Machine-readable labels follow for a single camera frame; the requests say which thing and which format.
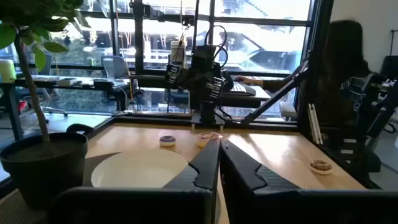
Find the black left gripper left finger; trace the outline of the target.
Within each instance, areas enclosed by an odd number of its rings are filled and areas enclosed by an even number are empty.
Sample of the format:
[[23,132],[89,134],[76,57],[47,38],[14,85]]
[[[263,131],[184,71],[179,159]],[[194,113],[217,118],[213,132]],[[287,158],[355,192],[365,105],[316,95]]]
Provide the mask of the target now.
[[75,187],[49,210],[50,224],[214,224],[218,140],[159,189]]

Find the blue sprinkled donut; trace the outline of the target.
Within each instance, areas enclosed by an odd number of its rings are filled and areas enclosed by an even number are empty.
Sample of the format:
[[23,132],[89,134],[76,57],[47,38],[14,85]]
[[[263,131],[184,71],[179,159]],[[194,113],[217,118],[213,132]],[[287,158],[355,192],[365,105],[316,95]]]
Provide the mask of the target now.
[[162,147],[172,147],[176,143],[176,138],[173,136],[162,136],[159,139],[159,144]]

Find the chocolate sprinkled small donut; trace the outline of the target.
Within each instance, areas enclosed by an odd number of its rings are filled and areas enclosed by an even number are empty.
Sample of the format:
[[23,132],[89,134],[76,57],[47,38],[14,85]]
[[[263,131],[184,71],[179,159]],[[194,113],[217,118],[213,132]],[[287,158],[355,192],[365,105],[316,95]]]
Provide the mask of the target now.
[[321,161],[321,160],[314,160],[310,163],[310,168],[317,174],[321,175],[328,175],[332,173],[333,167],[331,164]]

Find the black keyboard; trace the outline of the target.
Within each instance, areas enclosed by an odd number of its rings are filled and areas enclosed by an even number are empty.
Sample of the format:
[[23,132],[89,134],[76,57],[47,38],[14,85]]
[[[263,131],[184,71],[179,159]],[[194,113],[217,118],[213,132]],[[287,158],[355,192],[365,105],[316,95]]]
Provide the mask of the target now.
[[244,96],[256,95],[255,89],[240,82],[234,82],[233,87],[232,89],[230,89],[229,93],[233,95],[244,95]]

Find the black office desk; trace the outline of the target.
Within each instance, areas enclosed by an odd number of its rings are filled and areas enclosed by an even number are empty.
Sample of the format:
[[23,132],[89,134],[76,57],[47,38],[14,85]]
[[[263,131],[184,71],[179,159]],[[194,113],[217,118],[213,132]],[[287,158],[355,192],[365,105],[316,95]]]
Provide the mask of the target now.
[[[164,75],[136,75],[130,72],[129,78],[138,81],[141,89],[154,91],[155,89],[166,89]],[[270,95],[259,86],[251,87],[256,94],[254,96],[240,94],[222,94],[220,101],[222,106],[242,107],[242,108],[258,108],[262,102],[267,101]]]

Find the white round plate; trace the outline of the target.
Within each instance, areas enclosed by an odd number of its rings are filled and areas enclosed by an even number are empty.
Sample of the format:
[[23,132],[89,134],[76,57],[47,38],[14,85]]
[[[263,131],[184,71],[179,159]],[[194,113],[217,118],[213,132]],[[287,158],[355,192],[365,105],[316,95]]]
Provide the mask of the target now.
[[126,151],[100,162],[91,174],[94,187],[162,188],[188,165],[172,151]]

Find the grey woven round placemat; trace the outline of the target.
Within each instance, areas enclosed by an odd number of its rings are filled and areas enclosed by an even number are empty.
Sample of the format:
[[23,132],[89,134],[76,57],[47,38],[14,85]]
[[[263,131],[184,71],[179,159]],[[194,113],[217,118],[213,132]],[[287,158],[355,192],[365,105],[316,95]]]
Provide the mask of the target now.
[[[103,160],[116,155],[103,154],[85,161],[83,186],[92,187],[91,174]],[[45,210],[31,210],[11,177],[0,182],[0,224],[49,224]]]

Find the person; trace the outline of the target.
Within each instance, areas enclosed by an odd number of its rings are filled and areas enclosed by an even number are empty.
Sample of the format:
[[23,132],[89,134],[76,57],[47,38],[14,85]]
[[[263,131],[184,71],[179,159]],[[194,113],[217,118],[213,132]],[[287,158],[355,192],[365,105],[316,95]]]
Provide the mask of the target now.
[[350,77],[370,73],[363,55],[362,25],[353,20],[331,22],[314,100],[318,121],[340,125],[354,120],[353,101],[341,95],[340,86]]

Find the black long side desk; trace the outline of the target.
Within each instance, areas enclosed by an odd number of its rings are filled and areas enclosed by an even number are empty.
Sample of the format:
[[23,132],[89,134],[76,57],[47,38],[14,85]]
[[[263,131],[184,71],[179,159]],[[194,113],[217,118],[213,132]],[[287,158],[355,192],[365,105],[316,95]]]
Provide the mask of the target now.
[[[89,90],[89,91],[105,91],[109,96],[114,96],[116,100],[116,110],[127,110],[127,89],[129,88],[129,79],[120,81],[105,78],[98,81],[97,78],[90,77],[58,77],[46,75],[34,75],[33,81],[37,88],[53,88],[68,90]],[[24,138],[21,121],[16,105],[16,87],[26,87],[24,79],[17,79],[13,83],[0,82],[0,88],[6,97],[6,109],[9,112],[9,119],[16,141]]]

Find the green leafy potted tree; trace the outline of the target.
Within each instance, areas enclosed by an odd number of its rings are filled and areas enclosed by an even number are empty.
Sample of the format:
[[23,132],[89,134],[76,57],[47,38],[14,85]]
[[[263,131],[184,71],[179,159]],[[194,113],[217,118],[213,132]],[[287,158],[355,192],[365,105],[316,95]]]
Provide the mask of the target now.
[[14,45],[19,67],[29,89],[32,106],[37,115],[42,140],[50,142],[44,113],[39,105],[37,87],[29,70],[26,46],[31,46],[36,69],[45,65],[45,52],[53,54],[67,52],[62,44],[54,42],[51,32],[63,32],[67,25],[77,29],[89,27],[79,11],[84,0],[0,0],[0,49]]

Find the black plant pot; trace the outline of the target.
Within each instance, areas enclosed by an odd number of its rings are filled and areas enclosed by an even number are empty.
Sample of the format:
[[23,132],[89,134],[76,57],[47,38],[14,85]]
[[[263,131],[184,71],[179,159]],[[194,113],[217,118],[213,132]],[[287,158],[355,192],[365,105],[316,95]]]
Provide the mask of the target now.
[[47,208],[65,190],[83,184],[88,139],[80,133],[51,133],[12,143],[0,151],[0,162],[27,206]]

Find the white cylinder lamp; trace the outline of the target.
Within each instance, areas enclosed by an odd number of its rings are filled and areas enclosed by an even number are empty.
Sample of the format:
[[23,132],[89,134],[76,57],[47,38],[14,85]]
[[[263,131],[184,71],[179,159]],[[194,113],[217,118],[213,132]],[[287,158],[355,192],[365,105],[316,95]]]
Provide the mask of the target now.
[[9,59],[0,59],[0,76],[3,83],[14,83],[16,80],[16,69],[14,62]]

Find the black table frame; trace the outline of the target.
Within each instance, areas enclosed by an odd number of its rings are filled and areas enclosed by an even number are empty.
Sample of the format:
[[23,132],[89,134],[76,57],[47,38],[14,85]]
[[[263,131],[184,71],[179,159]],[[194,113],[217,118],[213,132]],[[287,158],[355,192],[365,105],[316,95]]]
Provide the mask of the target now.
[[[189,115],[118,114],[97,125],[89,136],[88,157],[136,149],[157,149],[162,135],[174,135],[173,151],[192,160],[200,148],[196,137],[211,127],[191,127]],[[258,121],[246,126],[226,124],[222,136],[270,170],[303,189],[378,189],[331,152],[298,132],[295,122]],[[331,174],[317,174],[314,160],[332,165]]]

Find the black rig post with brace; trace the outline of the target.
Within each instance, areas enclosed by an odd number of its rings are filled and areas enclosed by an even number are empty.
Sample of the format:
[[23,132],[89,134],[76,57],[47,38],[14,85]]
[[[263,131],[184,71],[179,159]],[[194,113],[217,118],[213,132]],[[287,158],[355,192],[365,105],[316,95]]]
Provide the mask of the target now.
[[307,57],[295,69],[294,73],[282,80],[252,80],[251,83],[262,87],[263,90],[273,92],[261,107],[249,113],[241,124],[249,125],[254,122],[265,110],[275,104],[290,90],[297,88],[297,119],[298,132],[307,133],[310,129],[308,105],[313,102],[312,96],[316,90],[318,75],[322,72],[323,50],[326,44],[331,12],[334,0],[315,0],[315,9],[312,16],[310,31],[310,48]]

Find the white strip on post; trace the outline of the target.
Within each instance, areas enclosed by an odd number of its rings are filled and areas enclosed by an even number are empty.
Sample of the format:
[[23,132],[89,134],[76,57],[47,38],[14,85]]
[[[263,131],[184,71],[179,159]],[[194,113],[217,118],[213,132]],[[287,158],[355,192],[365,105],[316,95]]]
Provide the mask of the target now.
[[310,129],[312,132],[313,141],[318,145],[322,145],[323,138],[318,123],[315,105],[313,103],[308,104],[308,117],[309,117]]

